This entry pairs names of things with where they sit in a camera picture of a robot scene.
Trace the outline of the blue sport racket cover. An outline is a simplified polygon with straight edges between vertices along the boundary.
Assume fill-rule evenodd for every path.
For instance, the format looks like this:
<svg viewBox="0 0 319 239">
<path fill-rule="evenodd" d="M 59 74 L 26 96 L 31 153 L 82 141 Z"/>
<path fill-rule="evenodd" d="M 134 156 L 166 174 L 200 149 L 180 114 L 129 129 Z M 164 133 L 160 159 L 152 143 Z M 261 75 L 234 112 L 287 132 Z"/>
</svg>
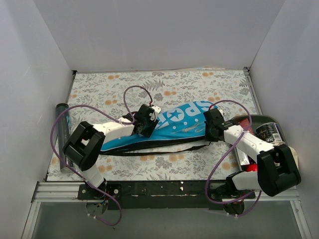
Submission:
<svg viewBox="0 0 319 239">
<path fill-rule="evenodd" d="M 149 138 L 134 134 L 105 142 L 101 155 L 146 156 L 169 154 L 169 151 L 151 152 L 153 148 L 163 148 L 183 143 L 204 140 L 205 117 L 213 103 L 194 101 L 180 105 L 158 115 L 158 123 Z"/>
</svg>

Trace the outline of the black shuttlecock tube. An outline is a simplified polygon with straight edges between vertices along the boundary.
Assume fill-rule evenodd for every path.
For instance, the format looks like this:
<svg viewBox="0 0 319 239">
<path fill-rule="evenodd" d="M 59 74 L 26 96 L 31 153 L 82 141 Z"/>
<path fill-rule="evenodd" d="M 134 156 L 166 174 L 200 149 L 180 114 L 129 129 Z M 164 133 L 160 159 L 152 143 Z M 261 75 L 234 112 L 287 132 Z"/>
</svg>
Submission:
<svg viewBox="0 0 319 239">
<path fill-rule="evenodd" d="M 57 123 L 58 130 L 58 153 L 63 159 L 63 163 L 60 162 L 60 171 L 62 173 L 70 172 L 67 166 L 73 167 L 73 163 L 65 156 L 63 152 L 63 146 L 70 137 L 70 123 L 69 123 L 69 112 L 63 114 Z"/>
</svg>

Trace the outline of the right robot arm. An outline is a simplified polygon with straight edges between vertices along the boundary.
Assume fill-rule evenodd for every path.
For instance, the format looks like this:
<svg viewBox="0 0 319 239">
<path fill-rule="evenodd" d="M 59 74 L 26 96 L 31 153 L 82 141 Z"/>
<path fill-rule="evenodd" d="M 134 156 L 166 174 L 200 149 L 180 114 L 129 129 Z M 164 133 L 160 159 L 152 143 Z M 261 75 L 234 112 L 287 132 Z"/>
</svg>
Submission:
<svg viewBox="0 0 319 239">
<path fill-rule="evenodd" d="M 224 141 L 243 151 L 257 163 L 257 171 L 237 172 L 226 178 L 226 194 L 239 197 L 244 190 L 261 190 L 275 196 L 301 183 L 301 176 L 291 149 L 274 145 L 247 132 L 233 120 L 225 121 L 217 108 L 203 113 L 205 140 Z"/>
</svg>

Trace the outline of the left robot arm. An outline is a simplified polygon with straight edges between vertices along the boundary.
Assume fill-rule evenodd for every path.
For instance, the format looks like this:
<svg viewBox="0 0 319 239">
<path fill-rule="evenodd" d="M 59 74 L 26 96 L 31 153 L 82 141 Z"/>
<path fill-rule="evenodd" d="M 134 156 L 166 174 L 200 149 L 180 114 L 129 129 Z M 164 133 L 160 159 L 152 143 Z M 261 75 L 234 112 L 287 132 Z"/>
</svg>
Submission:
<svg viewBox="0 0 319 239">
<path fill-rule="evenodd" d="M 105 196 L 104 177 L 96 161 L 103 144 L 114 139 L 139 134 L 150 137 L 158 123 L 161 108 L 143 104 L 133 114 L 102 124 L 81 122 L 64 144 L 63 153 L 76 164 L 84 180 L 90 183 L 89 193 L 95 199 Z"/>
</svg>

